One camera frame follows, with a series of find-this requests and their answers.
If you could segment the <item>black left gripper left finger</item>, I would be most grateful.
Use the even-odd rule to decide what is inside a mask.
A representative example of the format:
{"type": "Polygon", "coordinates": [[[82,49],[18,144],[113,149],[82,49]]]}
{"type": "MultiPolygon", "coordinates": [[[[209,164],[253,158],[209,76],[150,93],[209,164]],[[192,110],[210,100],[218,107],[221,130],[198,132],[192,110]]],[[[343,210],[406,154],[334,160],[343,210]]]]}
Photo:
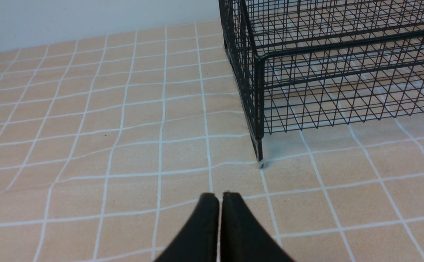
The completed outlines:
{"type": "Polygon", "coordinates": [[[219,201],[203,193],[193,213],[156,262],[215,262],[219,225],[219,201]]]}

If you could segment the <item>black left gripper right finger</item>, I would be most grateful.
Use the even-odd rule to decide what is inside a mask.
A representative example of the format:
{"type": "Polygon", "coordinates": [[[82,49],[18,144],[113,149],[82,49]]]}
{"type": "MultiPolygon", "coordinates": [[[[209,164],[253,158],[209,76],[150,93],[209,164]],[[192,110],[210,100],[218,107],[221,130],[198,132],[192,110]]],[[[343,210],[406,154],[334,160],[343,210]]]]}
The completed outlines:
{"type": "Polygon", "coordinates": [[[222,198],[220,260],[222,262],[293,262],[252,214],[238,192],[222,198]]]}

